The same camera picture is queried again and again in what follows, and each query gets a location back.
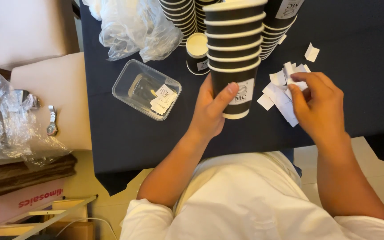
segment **person's left hand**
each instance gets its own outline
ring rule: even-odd
[[[238,84],[231,82],[213,98],[211,74],[208,74],[199,89],[195,111],[188,132],[194,135],[197,134],[198,137],[208,141],[220,134],[224,125],[222,111],[233,100],[238,90]]]

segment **table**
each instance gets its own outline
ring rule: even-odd
[[[111,93],[125,63],[141,61],[138,53],[106,61],[109,49],[99,43],[101,22],[82,3],[81,16],[94,171],[113,195],[173,149],[188,128],[205,76],[188,71],[186,50],[180,46],[163,61],[147,62],[183,88],[168,118],[155,121]],[[315,63],[304,58],[310,42],[320,49]],[[278,109],[266,111],[256,102],[270,82],[269,74],[289,61],[325,73],[344,91],[345,125],[352,137],[384,133],[384,1],[307,0],[285,41],[262,61],[250,113],[243,119],[227,120],[203,158],[313,144],[301,127],[292,128]]]

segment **forearm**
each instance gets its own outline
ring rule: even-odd
[[[172,208],[189,183],[210,140],[187,131],[171,153],[145,178],[137,199]]]
[[[384,219],[384,205],[361,171],[347,134],[319,143],[317,183],[323,208],[332,216]]]

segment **wristwatch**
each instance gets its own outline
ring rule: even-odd
[[[47,135],[56,136],[57,134],[57,125],[56,125],[56,109],[54,106],[48,106],[50,110],[50,125],[47,127]]]

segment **beige chair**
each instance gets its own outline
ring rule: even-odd
[[[40,99],[41,108],[33,112],[42,134],[50,123],[48,106],[53,105],[57,111],[56,138],[69,150],[91,150],[83,52],[14,68],[11,84]]]
[[[70,0],[0,0],[0,68],[79,52]]]

